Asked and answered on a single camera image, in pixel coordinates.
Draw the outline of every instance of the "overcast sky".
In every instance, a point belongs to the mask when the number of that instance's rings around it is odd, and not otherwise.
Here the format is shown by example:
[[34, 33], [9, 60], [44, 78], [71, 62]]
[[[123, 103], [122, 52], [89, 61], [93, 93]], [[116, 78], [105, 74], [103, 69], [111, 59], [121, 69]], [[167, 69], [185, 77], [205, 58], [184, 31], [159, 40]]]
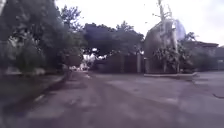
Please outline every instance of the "overcast sky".
[[[174, 18], [187, 32], [195, 32], [198, 40], [224, 45], [224, 0], [164, 0], [169, 3]], [[84, 17], [81, 22], [115, 27], [122, 21], [146, 34], [159, 22], [157, 0], [57, 0], [63, 7], [78, 6]]]

